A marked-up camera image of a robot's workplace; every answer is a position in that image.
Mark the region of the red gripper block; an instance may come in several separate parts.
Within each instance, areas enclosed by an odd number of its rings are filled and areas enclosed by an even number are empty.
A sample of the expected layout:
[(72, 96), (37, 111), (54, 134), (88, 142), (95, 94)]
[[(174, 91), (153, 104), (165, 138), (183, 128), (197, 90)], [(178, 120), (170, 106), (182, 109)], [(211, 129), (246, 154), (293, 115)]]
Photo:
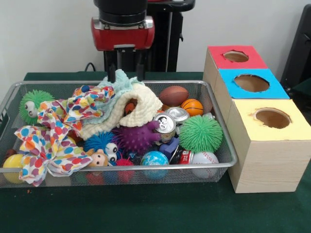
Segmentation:
[(155, 25), (151, 16), (146, 16), (139, 25), (131, 27), (118, 27), (106, 24), (98, 17), (91, 20), (91, 32), (93, 42), (97, 50), (109, 50), (107, 52), (108, 80), (115, 81), (116, 64), (113, 50), (122, 48), (134, 48), (137, 50), (136, 72), (139, 81), (145, 76), (145, 49), (152, 46), (155, 37)]

